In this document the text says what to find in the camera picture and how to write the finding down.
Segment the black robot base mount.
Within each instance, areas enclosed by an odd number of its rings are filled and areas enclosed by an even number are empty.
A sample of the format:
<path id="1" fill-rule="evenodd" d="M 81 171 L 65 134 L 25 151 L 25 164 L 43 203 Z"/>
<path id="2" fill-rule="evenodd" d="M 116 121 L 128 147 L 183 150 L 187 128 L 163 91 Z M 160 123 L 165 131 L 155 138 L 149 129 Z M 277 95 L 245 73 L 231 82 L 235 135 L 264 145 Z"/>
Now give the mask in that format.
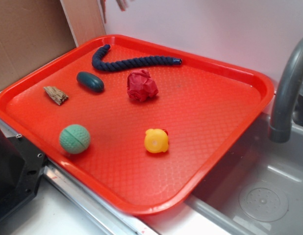
<path id="1" fill-rule="evenodd" d="M 31 141 L 0 129 L 0 223 L 36 197 L 45 165 L 45 153 Z"/>

